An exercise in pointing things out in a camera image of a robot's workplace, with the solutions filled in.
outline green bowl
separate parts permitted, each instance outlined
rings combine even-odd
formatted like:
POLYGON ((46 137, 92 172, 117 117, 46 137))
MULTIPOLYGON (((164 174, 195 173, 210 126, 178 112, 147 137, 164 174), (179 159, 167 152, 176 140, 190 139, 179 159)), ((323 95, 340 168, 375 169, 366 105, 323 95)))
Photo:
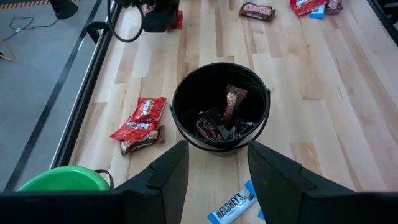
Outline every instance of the green bowl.
POLYGON ((23 185, 20 192, 110 190, 95 171, 80 166, 62 166, 48 170, 23 185))

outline black cable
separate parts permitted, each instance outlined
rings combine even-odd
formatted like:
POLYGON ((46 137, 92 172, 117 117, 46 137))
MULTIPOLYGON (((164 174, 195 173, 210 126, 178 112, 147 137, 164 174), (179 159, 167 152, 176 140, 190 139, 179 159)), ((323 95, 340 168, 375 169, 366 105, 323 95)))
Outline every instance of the black cable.
POLYGON ((137 8, 138 11, 141 15, 141 26, 138 30, 138 33, 131 39, 123 39, 121 38, 115 31, 114 31, 114 27, 112 25, 112 20, 111 20, 111 0, 108 0, 108 5, 107 5, 107 14, 108 14, 108 22, 109 22, 109 29, 111 30, 112 34, 121 42, 124 43, 130 43, 133 42, 135 40, 137 40, 137 38, 141 35, 143 28, 143 23, 144 23, 144 12, 142 11, 141 7, 139 6, 139 4, 137 2, 134 3, 137 8))
POLYGON ((56 24, 56 23, 59 21, 59 19, 57 19, 55 22, 53 22, 53 23, 51 23, 51 24, 49 24, 49 25, 42 25, 42 26, 29 27, 29 26, 33 23, 34 19, 35 19, 35 18, 33 18, 32 16, 28 16, 28 17, 19 17, 19 16, 16 16, 16 17, 12 18, 12 19, 11 19, 11 22, 10 22, 10 24, 9 24, 9 27, 10 27, 11 29, 14 30, 14 33, 11 34, 9 37, 3 39, 3 41, 7 41, 7 40, 13 38, 16 34, 18 34, 18 33, 19 33, 20 31, 22 31, 22 30, 31 30, 31 29, 36 29, 36 28, 50 27, 50 26, 56 24), (22 28, 20 28, 20 27, 13 27, 13 26, 12 26, 12 23, 13 23, 16 19, 30 19, 30 21, 29 21, 29 23, 28 23, 26 26, 24 26, 24 27, 22 27, 22 28))
POLYGON ((28 27, 28 28, 25 28, 25 29, 36 29, 36 28, 50 27, 50 26, 56 24, 58 21, 59 21, 59 19, 57 19, 56 21, 54 21, 53 23, 51 23, 49 25, 34 26, 34 27, 28 27))

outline bucket handle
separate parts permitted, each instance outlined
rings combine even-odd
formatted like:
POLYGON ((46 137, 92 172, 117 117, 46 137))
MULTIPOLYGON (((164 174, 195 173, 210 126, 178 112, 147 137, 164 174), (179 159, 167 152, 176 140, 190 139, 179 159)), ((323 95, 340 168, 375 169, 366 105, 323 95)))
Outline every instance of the bucket handle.
MULTIPOLYGON (((173 110, 172 105, 170 105, 170 111, 172 112, 172 117, 173 117, 173 119, 174 119, 174 121, 175 121, 176 115, 175 115, 175 113, 174 113, 174 110, 173 110)), ((262 133, 262 130, 264 130, 264 128, 266 127, 267 120, 268 120, 268 116, 267 116, 266 118, 264 118, 264 121, 263 121, 263 123, 262 123, 262 126, 261 126, 260 130, 257 132, 257 134, 256 134, 250 141, 255 141, 255 140, 260 136, 260 134, 262 133)), ((232 147, 232 148, 229 148, 229 149, 222 149, 222 150, 207 149, 207 148, 205 148, 205 147, 201 147, 201 146, 197 145, 196 143, 194 143, 191 139, 189 139, 189 138, 183 133, 183 131, 181 131, 181 129, 180 129, 178 126, 177 126, 177 129, 180 131, 181 135, 182 135, 192 146, 195 146, 195 147, 197 147, 198 149, 201 149, 201 150, 204 150, 204 151, 208 151, 208 152, 230 152, 230 151, 233 151, 233 150, 235 150, 235 149, 240 149, 240 148, 242 148, 242 147, 246 147, 246 146, 249 144, 249 142, 250 142, 250 141, 248 141, 247 143, 245 143, 245 144, 243 144, 243 145, 235 146, 235 147, 232 147)))
POLYGON ((108 175, 109 175, 109 188, 110 188, 111 190, 113 190, 114 183, 113 183, 113 177, 112 177, 112 175, 111 175, 107 170, 104 170, 104 169, 99 169, 99 170, 96 170, 95 172, 96 172, 97 174, 108 174, 108 175))

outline wooden table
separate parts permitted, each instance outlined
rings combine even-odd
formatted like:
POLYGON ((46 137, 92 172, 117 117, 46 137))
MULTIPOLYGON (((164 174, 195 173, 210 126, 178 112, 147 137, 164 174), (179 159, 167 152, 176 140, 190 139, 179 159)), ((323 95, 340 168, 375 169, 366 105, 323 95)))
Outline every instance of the wooden table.
MULTIPOLYGON (((165 144, 123 158, 109 135, 134 111, 137 97, 171 102, 181 79, 211 62, 254 70, 271 90, 271 112, 258 141, 357 191, 398 190, 398 48, 366 1, 344 1, 341 14, 297 17, 288 0, 273 21, 239 17, 242 0, 181 0, 183 29, 113 39, 80 129, 71 164, 108 169, 123 183, 182 139, 165 110, 165 144)), ((117 26, 133 36, 135 9, 117 26)), ((190 147, 182 223, 206 216, 250 179, 247 150, 217 157, 190 147)), ((235 223, 263 223, 256 204, 235 223)))

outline brown candy wrapper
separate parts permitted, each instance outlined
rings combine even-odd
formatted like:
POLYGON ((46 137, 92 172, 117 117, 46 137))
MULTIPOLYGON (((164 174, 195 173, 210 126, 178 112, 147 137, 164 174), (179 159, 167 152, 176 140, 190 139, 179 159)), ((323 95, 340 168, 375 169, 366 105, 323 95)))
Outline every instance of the brown candy wrapper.
POLYGON ((225 89, 226 93, 226 107, 225 112, 223 114, 223 120, 230 124, 233 116, 236 114, 239 109, 243 99, 245 99, 248 91, 232 86, 227 85, 225 89))
POLYGON ((332 15, 341 12, 343 10, 343 4, 341 0, 329 0, 326 4, 325 14, 332 15))
POLYGON ((151 131, 142 139, 132 142, 132 141, 123 141, 120 144, 120 152, 122 156, 126 156, 129 153, 141 150, 145 147, 148 147, 157 143, 164 143, 164 125, 159 126, 157 129, 151 131))
POLYGON ((234 139, 241 137, 242 135, 246 134, 248 131, 252 130, 255 127, 254 122, 243 122, 237 121, 235 122, 234 126, 232 127, 231 131, 228 134, 227 139, 234 139))
POLYGON ((200 114, 197 121, 198 135, 207 140, 224 140, 213 118, 206 114, 200 114))
POLYGON ((257 5, 251 2, 244 3, 239 11, 239 15, 268 21, 275 15, 275 9, 270 6, 257 5))

